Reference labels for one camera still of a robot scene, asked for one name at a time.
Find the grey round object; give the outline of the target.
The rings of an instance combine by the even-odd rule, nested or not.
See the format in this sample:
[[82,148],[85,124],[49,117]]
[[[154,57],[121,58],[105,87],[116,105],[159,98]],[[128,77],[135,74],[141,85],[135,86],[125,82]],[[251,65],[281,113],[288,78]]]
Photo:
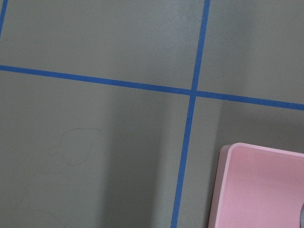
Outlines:
[[300,228],[304,228],[304,204],[302,205],[300,210],[299,224],[300,224]]

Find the pink plastic box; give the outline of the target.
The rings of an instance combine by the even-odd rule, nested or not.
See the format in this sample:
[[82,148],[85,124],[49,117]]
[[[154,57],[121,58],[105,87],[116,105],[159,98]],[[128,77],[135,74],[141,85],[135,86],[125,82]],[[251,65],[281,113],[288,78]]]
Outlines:
[[304,156],[246,143],[220,149],[210,228],[299,228]]

